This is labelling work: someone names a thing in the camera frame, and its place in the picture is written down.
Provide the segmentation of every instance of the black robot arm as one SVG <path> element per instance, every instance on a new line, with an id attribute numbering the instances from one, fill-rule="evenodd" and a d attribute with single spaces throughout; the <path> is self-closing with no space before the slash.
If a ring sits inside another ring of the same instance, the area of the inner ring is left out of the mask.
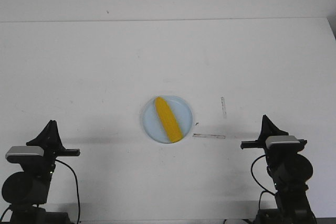
<path id="1" fill-rule="evenodd" d="M 47 202 L 55 160 L 58 156 L 79 156 L 79 149 L 65 149 L 56 121 L 50 120 L 42 132 L 26 146 L 13 146 L 6 153 L 10 163 L 20 164 L 23 171 L 6 179 L 2 196 L 10 203 L 12 224 L 70 223 L 67 213 L 51 213 L 34 207 Z"/>
<path id="2" fill-rule="evenodd" d="M 264 115 L 261 133 L 255 141 L 244 141 L 241 148 L 263 148 L 267 172 L 273 179 L 278 209 L 259 210 L 255 224 L 316 224 L 306 197 L 306 181 L 312 176 L 310 162 L 298 154 L 306 140 L 298 140 L 278 129 Z"/>

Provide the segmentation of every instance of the cable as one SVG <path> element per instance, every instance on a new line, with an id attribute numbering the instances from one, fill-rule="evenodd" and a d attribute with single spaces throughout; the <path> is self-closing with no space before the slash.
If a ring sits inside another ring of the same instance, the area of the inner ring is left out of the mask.
<path id="1" fill-rule="evenodd" d="M 5 214 L 7 213 L 7 211 L 10 209 L 10 206 L 6 208 L 6 210 L 3 212 L 3 214 L 1 215 L 0 218 L 0 222 L 2 222 L 2 219 L 5 217 Z"/>
<path id="2" fill-rule="evenodd" d="M 261 202 L 261 197 L 262 197 L 262 195 L 264 194 L 264 193 L 268 193 L 269 194 L 269 192 L 268 191 L 262 191 L 261 193 L 260 193 L 260 197 L 259 197 L 259 203 L 258 203 L 258 207 L 259 207 L 259 210 L 260 210 L 260 202 Z"/>
<path id="3" fill-rule="evenodd" d="M 66 164 L 63 161 L 60 161 L 58 159 L 56 159 L 56 161 L 59 162 L 59 163 L 61 163 L 61 164 L 63 164 L 63 165 L 65 165 L 66 167 L 68 167 L 72 171 L 72 173 L 74 174 L 74 176 L 75 176 L 76 191 L 77 191 L 77 202 L 78 202 L 78 217 L 77 217 L 77 224 L 78 224 L 79 223 L 79 219 L 80 219 L 80 201 L 79 201 L 79 192 L 78 192 L 78 179 L 77 179 L 76 173 L 75 173 L 74 169 L 71 168 L 70 165 L 68 165 L 68 164 Z"/>
<path id="4" fill-rule="evenodd" d="M 254 174 L 253 174 L 253 166 L 254 166 L 254 164 L 255 164 L 259 159 L 261 159 L 261 158 L 263 158 L 263 157 L 266 157 L 266 154 L 264 154 L 264 155 L 262 155 L 262 156 L 256 158 L 256 159 L 253 161 L 253 163 L 252 163 L 252 165 L 251 165 L 251 174 L 252 174 L 252 177 L 253 177 L 253 179 L 255 180 L 255 182 L 256 182 L 262 189 L 264 189 L 264 190 L 265 190 L 266 192 L 268 192 L 269 194 L 272 194 L 273 196 L 275 196 L 274 193 L 272 193 L 270 190 L 267 190 L 264 186 L 262 186 L 261 183 L 259 183 L 259 181 L 256 179 L 256 177 L 255 177 Z"/>

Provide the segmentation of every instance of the yellow corn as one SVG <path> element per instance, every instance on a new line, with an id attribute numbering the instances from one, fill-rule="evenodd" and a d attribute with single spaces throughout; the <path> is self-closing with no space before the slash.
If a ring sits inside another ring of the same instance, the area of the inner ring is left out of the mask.
<path id="1" fill-rule="evenodd" d="M 169 140 L 175 143 L 183 138 L 182 131 L 168 103 L 162 98 L 155 99 L 156 112 Z"/>

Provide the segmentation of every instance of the white table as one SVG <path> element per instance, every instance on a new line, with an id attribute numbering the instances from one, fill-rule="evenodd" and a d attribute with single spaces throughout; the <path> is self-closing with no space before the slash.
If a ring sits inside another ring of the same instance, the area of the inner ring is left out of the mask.
<path id="1" fill-rule="evenodd" d="M 325 18 L 1 23 L 1 155 L 54 119 L 64 146 L 81 149 L 62 160 L 78 174 L 82 220 L 253 218 L 261 189 L 249 168 L 262 150 L 239 146 L 267 114 L 308 140 L 311 207 L 334 217 L 335 68 Z M 198 123 L 176 144 L 141 128 L 141 109 L 160 94 L 185 99 Z M 20 168 L 0 160 L 2 183 Z M 256 176 L 273 189 L 265 168 Z M 73 177 L 60 165 L 46 207 L 76 218 Z"/>

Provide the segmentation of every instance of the tape mark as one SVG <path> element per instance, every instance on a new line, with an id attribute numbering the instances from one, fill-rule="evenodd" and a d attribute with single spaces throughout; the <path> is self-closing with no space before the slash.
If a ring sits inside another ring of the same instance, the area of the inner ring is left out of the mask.
<path id="1" fill-rule="evenodd" d="M 223 111 L 223 117 L 224 119 L 227 119 L 227 115 L 226 115 L 226 107 L 225 107 L 225 100 L 224 97 L 221 97 L 220 100 L 222 101 L 222 111 Z"/>
<path id="2" fill-rule="evenodd" d="M 214 135 L 214 134 L 193 134 L 193 137 L 204 137 L 204 138 L 216 138 L 216 139 L 225 139 L 225 135 Z"/>

